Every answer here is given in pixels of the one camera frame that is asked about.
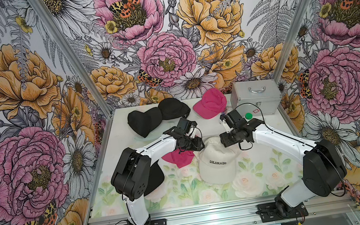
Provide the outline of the pink cap front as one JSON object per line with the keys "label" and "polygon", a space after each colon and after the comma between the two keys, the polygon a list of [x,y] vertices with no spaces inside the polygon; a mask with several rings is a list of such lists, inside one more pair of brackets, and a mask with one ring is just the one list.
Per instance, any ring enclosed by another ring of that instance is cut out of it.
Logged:
{"label": "pink cap front", "polygon": [[177,165],[178,168],[186,167],[192,163],[195,154],[193,151],[181,151],[179,149],[162,157],[166,162]]}

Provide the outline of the pink cap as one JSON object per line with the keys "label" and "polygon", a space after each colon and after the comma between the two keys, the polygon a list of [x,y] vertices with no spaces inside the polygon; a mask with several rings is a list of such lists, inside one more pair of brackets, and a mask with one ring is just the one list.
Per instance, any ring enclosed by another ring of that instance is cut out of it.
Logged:
{"label": "pink cap", "polygon": [[209,120],[224,112],[226,106],[227,100],[225,95],[217,88],[211,88],[193,106],[193,110],[200,117]]}
{"label": "pink cap", "polygon": [[193,151],[181,151],[179,149],[162,157],[166,162],[177,165],[178,168],[186,167],[192,163],[195,154]]}

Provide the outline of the white Colorado cap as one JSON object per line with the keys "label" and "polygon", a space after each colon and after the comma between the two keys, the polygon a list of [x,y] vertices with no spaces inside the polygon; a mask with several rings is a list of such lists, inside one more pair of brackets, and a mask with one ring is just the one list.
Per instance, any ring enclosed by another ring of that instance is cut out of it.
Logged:
{"label": "white Colorado cap", "polygon": [[236,146],[225,147],[219,136],[206,139],[204,145],[204,149],[198,154],[202,180],[210,184],[231,183],[236,177],[236,161],[241,150]]}

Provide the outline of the pink cap back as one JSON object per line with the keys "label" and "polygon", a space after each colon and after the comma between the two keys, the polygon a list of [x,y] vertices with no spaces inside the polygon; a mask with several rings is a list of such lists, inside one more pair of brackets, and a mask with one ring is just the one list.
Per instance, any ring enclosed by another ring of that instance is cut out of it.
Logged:
{"label": "pink cap back", "polygon": [[211,88],[193,106],[193,110],[200,117],[209,120],[224,112],[226,106],[227,100],[225,95],[217,88]]}

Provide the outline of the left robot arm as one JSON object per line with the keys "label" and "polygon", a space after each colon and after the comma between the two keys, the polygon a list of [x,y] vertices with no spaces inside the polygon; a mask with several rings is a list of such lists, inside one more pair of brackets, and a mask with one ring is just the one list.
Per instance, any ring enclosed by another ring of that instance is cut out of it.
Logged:
{"label": "left robot arm", "polygon": [[116,192],[121,194],[128,210],[129,225],[150,225],[144,193],[153,164],[173,151],[197,152],[204,149],[201,130],[194,121],[181,118],[177,126],[139,149],[127,147],[120,155],[111,178]]}

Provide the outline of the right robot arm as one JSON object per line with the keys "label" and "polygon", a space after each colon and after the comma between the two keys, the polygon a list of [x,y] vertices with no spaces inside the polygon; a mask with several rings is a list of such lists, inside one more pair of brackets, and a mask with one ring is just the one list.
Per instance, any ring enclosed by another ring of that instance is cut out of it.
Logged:
{"label": "right robot arm", "polygon": [[290,211],[312,197],[327,197],[343,183],[347,169],[335,145],[328,140],[313,141],[295,137],[269,126],[264,120],[246,120],[237,110],[222,114],[220,120],[226,132],[220,135],[225,147],[242,143],[262,144],[287,155],[303,167],[303,176],[275,197],[278,213]]}

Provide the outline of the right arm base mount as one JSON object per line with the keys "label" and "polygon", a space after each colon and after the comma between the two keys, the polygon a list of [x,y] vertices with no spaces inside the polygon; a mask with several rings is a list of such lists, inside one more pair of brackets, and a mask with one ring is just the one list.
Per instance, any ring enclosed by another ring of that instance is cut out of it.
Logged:
{"label": "right arm base mount", "polygon": [[256,214],[260,216],[263,223],[309,216],[307,208],[303,203],[291,208],[281,202],[261,203],[257,205]]}

